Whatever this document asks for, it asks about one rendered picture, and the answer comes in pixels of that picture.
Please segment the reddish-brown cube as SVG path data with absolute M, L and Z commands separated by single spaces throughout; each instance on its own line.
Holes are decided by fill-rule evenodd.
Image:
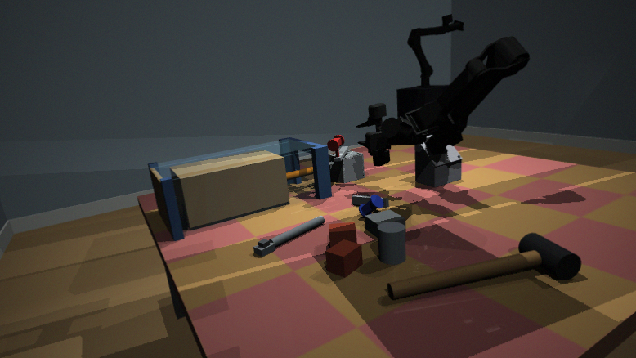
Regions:
M 330 247 L 344 239 L 357 243 L 355 222 L 329 224 Z
M 346 278 L 363 265 L 361 244 L 342 240 L 325 251 L 327 271 Z

